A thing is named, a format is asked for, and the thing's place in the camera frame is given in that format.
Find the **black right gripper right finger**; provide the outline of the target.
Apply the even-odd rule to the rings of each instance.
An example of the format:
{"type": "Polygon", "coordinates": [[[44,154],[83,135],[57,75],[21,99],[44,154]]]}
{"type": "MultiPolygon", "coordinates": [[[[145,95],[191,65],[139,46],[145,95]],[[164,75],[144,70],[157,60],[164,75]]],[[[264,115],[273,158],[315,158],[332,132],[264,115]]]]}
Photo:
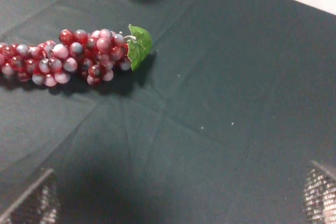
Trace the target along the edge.
{"type": "Polygon", "coordinates": [[[307,223],[335,223],[335,167],[310,161],[303,187],[307,223]]]}

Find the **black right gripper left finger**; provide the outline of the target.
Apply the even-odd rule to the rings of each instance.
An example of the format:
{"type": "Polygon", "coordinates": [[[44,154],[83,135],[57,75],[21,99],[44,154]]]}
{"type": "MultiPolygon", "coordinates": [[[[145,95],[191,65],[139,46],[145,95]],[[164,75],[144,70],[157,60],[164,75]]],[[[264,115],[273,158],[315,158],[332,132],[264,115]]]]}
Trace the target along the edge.
{"type": "Polygon", "coordinates": [[[41,169],[15,185],[1,186],[1,223],[58,223],[53,169],[41,169]]]}

